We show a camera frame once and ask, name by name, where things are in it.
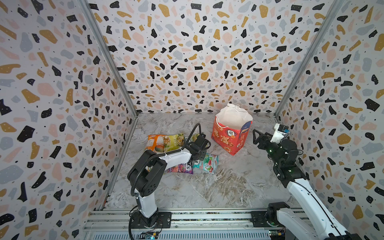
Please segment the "purple candy packet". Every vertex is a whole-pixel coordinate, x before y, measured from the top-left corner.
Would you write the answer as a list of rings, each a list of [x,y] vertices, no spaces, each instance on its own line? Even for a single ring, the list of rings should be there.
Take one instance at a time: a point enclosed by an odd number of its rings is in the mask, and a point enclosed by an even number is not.
[[[177,166],[167,169],[167,173],[185,173],[193,174],[193,167],[188,164],[179,164]]]

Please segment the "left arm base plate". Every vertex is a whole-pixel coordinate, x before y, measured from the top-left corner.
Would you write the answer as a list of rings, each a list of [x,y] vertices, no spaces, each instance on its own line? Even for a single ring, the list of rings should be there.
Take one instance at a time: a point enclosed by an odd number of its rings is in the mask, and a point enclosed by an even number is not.
[[[146,218],[142,213],[136,211],[130,218],[130,226],[132,229],[169,229],[171,220],[171,212],[155,212],[151,217]]]

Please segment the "teal snack packet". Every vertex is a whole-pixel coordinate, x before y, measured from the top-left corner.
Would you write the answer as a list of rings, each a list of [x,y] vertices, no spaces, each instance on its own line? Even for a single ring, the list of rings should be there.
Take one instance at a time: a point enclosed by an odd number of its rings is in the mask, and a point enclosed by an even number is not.
[[[206,154],[203,160],[195,161],[193,168],[200,169],[210,174],[215,174],[219,165],[219,156],[214,154]]]

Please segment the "red paper gift bag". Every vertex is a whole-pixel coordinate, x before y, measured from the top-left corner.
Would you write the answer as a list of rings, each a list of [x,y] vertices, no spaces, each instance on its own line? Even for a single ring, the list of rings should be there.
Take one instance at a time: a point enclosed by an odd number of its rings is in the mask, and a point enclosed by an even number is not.
[[[245,144],[253,117],[238,105],[228,103],[216,114],[212,139],[234,156]]]

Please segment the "yellow-green snack packet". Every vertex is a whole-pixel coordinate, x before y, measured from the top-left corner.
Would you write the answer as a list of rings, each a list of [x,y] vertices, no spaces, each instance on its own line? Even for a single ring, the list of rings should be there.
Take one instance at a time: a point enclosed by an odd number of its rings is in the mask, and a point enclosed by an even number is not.
[[[185,136],[183,133],[163,136],[164,152],[170,152],[181,148],[185,143]]]

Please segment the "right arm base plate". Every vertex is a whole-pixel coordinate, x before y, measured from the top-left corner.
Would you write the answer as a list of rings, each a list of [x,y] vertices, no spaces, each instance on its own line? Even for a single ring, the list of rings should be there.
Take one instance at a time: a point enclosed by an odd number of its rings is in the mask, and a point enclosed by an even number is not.
[[[276,213],[268,211],[252,211],[250,221],[253,224],[254,228],[285,227],[282,223],[278,221]]]

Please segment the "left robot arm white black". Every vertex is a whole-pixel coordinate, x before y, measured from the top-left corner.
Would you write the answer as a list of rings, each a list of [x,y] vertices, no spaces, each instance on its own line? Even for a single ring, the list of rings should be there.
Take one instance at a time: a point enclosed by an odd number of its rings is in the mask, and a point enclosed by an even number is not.
[[[159,210],[155,202],[157,189],[166,170],[180,164],[193,167],[194,163],[203,160],[211,142],[205,134],[200,134],[193,142],[167,153],[155,153],[146,150],[130,172],[127,178],[131,184],[131,196],[135,197],[141,217],[153,219]]]

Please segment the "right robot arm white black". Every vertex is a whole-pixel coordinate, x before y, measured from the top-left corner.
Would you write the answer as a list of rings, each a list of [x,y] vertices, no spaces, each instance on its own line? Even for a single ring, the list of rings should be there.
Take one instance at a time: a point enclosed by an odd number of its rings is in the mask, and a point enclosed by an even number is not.
[[[273,134],[253,130],[253,143],[266,151],[273,162],[276,177],[300,204],[310,223],[300,219],[284,202],[269,204],[267,223],[274,227],[285,227],[297,240],[359,240],[358,234],[349,233],[326,208],[296,164],[303,151],[288,138],[288,127],[276,124],[274,129]]]

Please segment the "orange fruit candy packet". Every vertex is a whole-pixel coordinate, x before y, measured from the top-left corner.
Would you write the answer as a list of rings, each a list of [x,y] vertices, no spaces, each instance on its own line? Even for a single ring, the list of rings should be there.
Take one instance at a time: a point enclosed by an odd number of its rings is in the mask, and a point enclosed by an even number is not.
[[[164,136],[165,135],[148,135],[148,141],[145,150],[151,150],[154,153],[164,152]]]

